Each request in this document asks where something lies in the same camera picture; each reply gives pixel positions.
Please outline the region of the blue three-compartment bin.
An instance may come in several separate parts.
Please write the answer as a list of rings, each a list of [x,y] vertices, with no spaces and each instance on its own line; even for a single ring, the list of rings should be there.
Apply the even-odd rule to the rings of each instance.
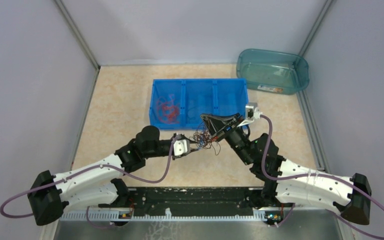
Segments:
[[[160,130],[195,130],[201,114],[245,114],[249,102],[243,78],[155,79],[148,117]]]

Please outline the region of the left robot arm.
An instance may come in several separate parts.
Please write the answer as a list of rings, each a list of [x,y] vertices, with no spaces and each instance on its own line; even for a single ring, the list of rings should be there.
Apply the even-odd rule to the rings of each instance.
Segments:
[[[160,139],[157,127],[145,126],[127,145],[98,162],[63,173],[39,173],[27,198],[38,226],[58,220],[64,213],[89,206],[124,207],[130,193],[122,176],[146,165],[149,158],[175,160],[194,151],[192,140],[174,133]]]

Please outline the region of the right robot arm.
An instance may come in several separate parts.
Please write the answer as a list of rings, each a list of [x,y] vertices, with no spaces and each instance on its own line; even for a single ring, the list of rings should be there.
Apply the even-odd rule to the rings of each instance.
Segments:
[[[216,142],[225,140],[250,172],[264,182],[261,200],[267,206],[299,204],[324,208],[358,225],[370,223],[372,190],[360,173],[338,176],[301,166],[278,154],[267,133],[251,141],[241,126],[239,113],[218,116],[203,113],[201,119]]]

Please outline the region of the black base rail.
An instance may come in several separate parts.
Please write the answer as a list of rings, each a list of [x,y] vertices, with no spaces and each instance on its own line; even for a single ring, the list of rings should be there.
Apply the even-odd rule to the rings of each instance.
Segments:
[[[127,204],[135,217],[242,217],[278,206],[263,198],[261,187],[137,187]]]

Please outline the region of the teal transparent plastic tub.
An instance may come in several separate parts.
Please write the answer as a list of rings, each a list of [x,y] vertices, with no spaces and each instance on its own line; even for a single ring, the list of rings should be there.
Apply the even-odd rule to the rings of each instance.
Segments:
[[[243,50],[236,63],[236,76],[250,90],[294,95],[309,83],[309,64],[300,55],[272,50]]]

